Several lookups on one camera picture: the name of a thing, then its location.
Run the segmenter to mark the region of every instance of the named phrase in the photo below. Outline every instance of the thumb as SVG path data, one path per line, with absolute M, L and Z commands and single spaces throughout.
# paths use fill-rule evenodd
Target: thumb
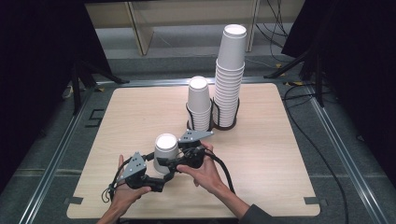
M 137 193 L 139 196 L 141 196 L 141 195 L 146 194 L 146 193 L 148 193 L 148 192 L 150 192 L 150 191 L 151 191 L 151 187 L 143 187 L 143 188 L 138 189 L 138 190 L 136 191 L 136 193 Z
M 188 165 L 178 165 L 177 170 L 180 171 L 181 173 L 191 175 L 192 177 L 194 175 L 194 170 Z

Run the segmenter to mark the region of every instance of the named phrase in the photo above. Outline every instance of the floor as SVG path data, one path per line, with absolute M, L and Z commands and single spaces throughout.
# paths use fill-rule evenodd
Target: floor
M 289 31 L 291 24 L 284 26 L 285 30 Z M 124 87 L 176 85 L 185 83 L 186 78 L 197 75 L 213 81 L 223 27 L 211 25 L 155 28 L 146 56 L 139 55 L 131 29 L 97 30 L 97 34 L 113 73 L 131 80 L 131 83 Z M 280 44 L 285 42 L 283 36 L 275 37 Z M 245 83 L 275 83 L 283 98 L 294 85 L 300 84 L 298 73 L 301 64 L 280 78 L 262 78 L 274 72 L 277 64 L 285 64 L 292 58 L 282 55 L 280 48 L 270 45 L 257 28 L 253 49 L 247 52 L 246 56 Z M 98 130 L 98 127 L 90 126 L 97 122 L 90 119 L 90 116 L 93 111 L 96 117 L 103 116 L 111 93 L 118 87 L 101 76 L 95 78 L 101 90 L 83 90 L 86 101 L 78 118 L 73 116 L 72 93 L 65 90 L 64 102 L 59 104 L 57 111 L 43 129 L 42 136 L 37 138 L 20 169 L 0 196 L 0 223 L 25 223 L 25 220 L 29 220 L 30 223 L 97 221 L 70 219 L 66 215 L 67 200 L 73 196 Z M 290 111 L 290 123 L 319 199 L 321 212 L 317 217 L 282 217 L 281 220 L 286 223 L 346 223 L 347 217 L 348 223 L 396 223 L 396 190 L 375 161 L 370 149 L 359 138 L 359 131 L 354 128 L 342 105 L 337 102 L 331 85 L 326 85 L 324 90 L 324 109 L 317 108 L 315 99 L 307 95 L 310 91 L 306 86 L 291 89 L 289 100 L 285 101 L 285 108 Z M 320 115 L 323 113 L 334 125 L 336 133 L 341 138 L 341 145 L 346 149 L 346 156 L 352 159 L 352 166 L 358 169 L 360 176 L 351 175 L 350 167 L 343 159 L 345 154 L 335 147 L 336 140 L 334 142 L 329 136 L 329 130 L 324 128 Z M 69 126 L 71 121 L 76 122 L 75 127 Z M 65 139 L 66 133 L 70 133 L 69 139 Z M 39 189 L 40 181 L 51 169 L 53 174 L 49 175 L 48 187 L 44 190 Z M 38 192 L 41 195 L 33 202 L 37 209 L 33 210 L 31 218 L 26 218 L 24 212 L 26 208 L 32 207 L 31 198 Z M 365 199 L 366 195 L 373 196 L 372 200 Z M 138 220 L 134 223 L 146 222 L 177 223 L 176 220 Z M 236 223 L 235 220 L 201 222 Z

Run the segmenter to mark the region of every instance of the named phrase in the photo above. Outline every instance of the stack of paper cups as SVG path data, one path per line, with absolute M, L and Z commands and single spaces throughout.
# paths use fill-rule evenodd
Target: stack of paper cups
M 206 78 L 193 77 L 189 85 L 189 100 L 187 102 L 189 128 L 195 131 L 208 131 L 211 121 L 211 108 L 212 102 Z
M 219 57 L 216 60 L 215 97 L 213 120 L 227 128 L 235 123 L 239 106 L 239 89 L 245 69 L 247 30 L 231 24 L 224 28 Z

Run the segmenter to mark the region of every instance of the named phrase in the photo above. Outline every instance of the black wire cup holder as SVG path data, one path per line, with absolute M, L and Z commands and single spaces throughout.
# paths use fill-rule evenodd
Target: black wire cup holder
M 210 132 L 213 129 L 213 103 L 215 102 L 212 99 L 209 99 L 209 100 L 210 100 L 210 116 L 209 116 L 209 128 L 206 130 L 207 132 Z M 187 112 L 189 112 L 190 117 L 191 117 L 191 124 L 187 120 L 187 129 L 195 130 L 194 117 L 193 117 L 191 111 L 189 110 L 188 103 L 186 103 L 186 109 L 187 109 Z
M 236 115 L 238 114 L 239 105 L 240 105 L 240 101 L 239 101 L 239 98 L 238 98 L 238 105 L 237 105 L 237 107 L 236 107 L 235 116 L 233 117 L 233 124 L 230 125 L 229 127 L 222 127 L 222 126 L 221 126 L 221 123 L 220 123 L 220 114 L 221 114 L 221 111 L 220 111 L 220 108 L 219 108 L 218 104 L 216 104 L 216 102 L 215 102 L 215 98 L 213 98 L 213 106 L 212 106 L 212 109 L 213 109 L 213 108 L 216 108 L 216 109 L 218 110 L 218 123 L 216 123 L 216 122 L 213 120 L 213 128 L 215 128 L 215 129 L 217 129 L 217 130 L 221 130 L 221 131 L 228 131 L 228 130 L 231 130 L 233 127 L 235 127 L 235 125 L 236 125 Z

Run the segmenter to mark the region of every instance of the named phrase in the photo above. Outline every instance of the wooden table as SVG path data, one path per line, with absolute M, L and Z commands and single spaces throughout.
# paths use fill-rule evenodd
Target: wooden table
M 211 94 L 215 87 L 210 86 Z M 117 89 L 109 102 L 94 140 L 74 197 L 82 204 L 70 204 L 70 218 L 96 218 L 109 207 L 102 191 L 112 181 L 118 157 L 136 151 L 149 154 L 161 133 L 180 137 L 186 131 L 188 86 Z M 305 204 L 304 197 L 316 197 L 274 84 L 243 84 L 236 126 L 230 131 L 214 129 L 205 139 L 227 165 L 236 194 L 276 217 L 316 216 L 318 204 Z M 156 174 L 147 162 L 150 176 Z M 226 183 L 225 175 L 218 166 Z M 192 178 L 176 174 L 163 192 L 151 192 L 132 205 L 124 217 L 212 218 L 234 217 L 216 197 Z

